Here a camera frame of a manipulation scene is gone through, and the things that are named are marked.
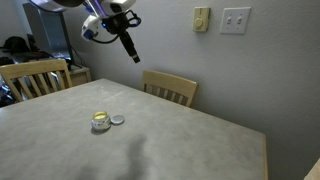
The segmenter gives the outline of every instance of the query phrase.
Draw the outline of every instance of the white wall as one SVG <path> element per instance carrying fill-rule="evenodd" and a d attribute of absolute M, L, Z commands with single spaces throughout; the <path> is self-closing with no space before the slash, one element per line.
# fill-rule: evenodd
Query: white wall
<path fill-rule="evenodd" d="M 27 34 L 22 25 L 23 21 L 18 15 L 19 11 L 16 8 L 15 2 L 11 0 L 1 1 L 0 12 L 0 46 L 2 47 L 11 36 L 20 36 L 27 40 Z M 1 50 L 0 57 L 2 56 L 10 57 L 10 54 L 2 53 Z"/>
<path fill-rule="evenodd" d="M 192 32 L 195 6 L 211 7 L 207 33 Z M 252 7 L 247 33 L 219 34 L 223 8 L 244 6 Z M 94 79 L 139 88 L 145 69 L 193 79 L 195 109 L 265 133 L 270 179 L 301 180 L 320 157 L 319 9 L 318 0 L 138 0 L 143 21 L 129 32 L 139 64 L 119 41 L 83 41 L 82 7 L 65 19 Z"/>
<path fill-rule="evenodd" d="M 23 6 L 22 6 L 22 4 L 29 3 L 29 1 L 28 0 L 14 0 L 14 3 L 15 3 L 15 6 L 16 6 L 16 9 L 17 9 L 16 13 L 19 16 L 19 19 L 20 19 L 21 25 L 23 27 L 24 33 L 32 34 L 32 31 L 31 31 L 31 28 L 29 26 L 29 22 L 28 22 L 27 16 L 26 16 L 26 14 L 24 12 L 24 9 L 23 9 Z"/>

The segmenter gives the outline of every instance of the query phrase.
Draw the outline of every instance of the chair backrest slat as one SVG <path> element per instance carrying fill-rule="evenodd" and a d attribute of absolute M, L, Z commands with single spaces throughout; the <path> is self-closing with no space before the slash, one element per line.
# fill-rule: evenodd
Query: chair backrest slat
<path fill-rule="evenodd" d="M 64 86 L 64 80 L 61 76 L 61 73 L 60 71 L 56 71 L 56 74 L 58 76 L 58 81 L 59 81 L 59 84 L 60 84 L 60 88 L 63 90 L 63 89 L 66 89 L 66 87 Z"/>
<path fill-rule="evenodd" d="M 17 101 L 23 101 L 20 90 L 28 99 L 72 87 L 65 60 L 43 60 L 0 67 L 0 73 Z"/>
<path fill-rule="evenodd" d="M 49 78 L 49 81 L 50 81 L 50 83 L 51 83 L 51 87 L 53 88 L 53 91 L 54 91 L 54 92 L 57 92 L 57 91 L 58 91 L 57 84 L 56 84 L 56 82 L 54 81 L 51 72 L 48 72 L 48 73 L 47 73 L 47 76 L 48 76 L 48 78 Z"/>
<path fill-rule="evenodd" d="M 197 89 L 197 83 L 194 81 L 171 74 L 148 70 L 144 71 L 142 87 L 143 91 L 160 97 L 162 93 L 158 89 L 154 93 L 154 90 L 152 88 L 153 86 L 164 90 L 162 90 L 164 99 L 170 98 L 170 101 L 177 101 L 177 103 L 182 104 L 185 97 L 187 99 L 185 106 L 188 107 L 191 106 L 195 91 Z"/>
<path fill-rule="evenodd" d="M 39 89 L 39 86 L 38 86 L 38 84 L 36 83 L 36 81 L 34 80 L 33 76 L 28 76 L 28 78 L 29 78 L 29 80 L 30 80 L 30 82 L 31 82 L 31 84 L 32 84 L 33 89 L 36 91 L 37 96 L 38 96 L 38 97 L 39 97 L 39 96 L 42 96 L 41 91 L 40 91 L 40 89 Z"/>
<path fill-rule="evenodd" d="M 183 96 L 182 96 L 182 95 L 179 95 L 178 104 L 181 104 L 181 103 L 182 103 L 182 100 L 183 100 Z"/>
<path fill-rule="evenodd" d="M 23 80 L 22 78 L 26 78 L 26 77 L 20 77 L 20 78 L 18 78 L 18 81 L 19 81 L 19 83 L 20 83 L 20 85 L 21 85 L 22 89 L 23 89 L 23 90 L 24 90 L 24 92 L 26 93 L 26 95 L 27 95 L 28 99 L 32 99 L 32 98 L 33 98 L 33 96 L 32 96 L 32 94 L 31 94 L 31 92 L 30 92 L 30 90 L 29 90 L 28 86 L 26 85 L 26 83 L 24 82 L 24 80 Z"/>
<path fill-rule="evenodd" d="M 168 97 L 168 89 L 165 89 L 163 93 L 163 98 L 167 99 L 167 97 Z"/>
<path fill-rule="evenodd" d="M 44 88 L 45 94 L 50 94 L 49 87 L 46 81 L 44 80 L 43 74 L 37 74 L 37 76 L 40 79 L 40 82 L 41 82 L 42 88 Z"/>

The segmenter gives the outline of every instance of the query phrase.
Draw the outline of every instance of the gray table surface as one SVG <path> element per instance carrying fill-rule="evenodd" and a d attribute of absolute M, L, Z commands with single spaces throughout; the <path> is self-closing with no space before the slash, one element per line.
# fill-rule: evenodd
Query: gray table surface
<path fill-rule="evenodd" d="M 97 111 L 126 121 L 91 131 Z M 262 180 L 265 136 L 101 79 L 0 108 L 1 180 Z"/>

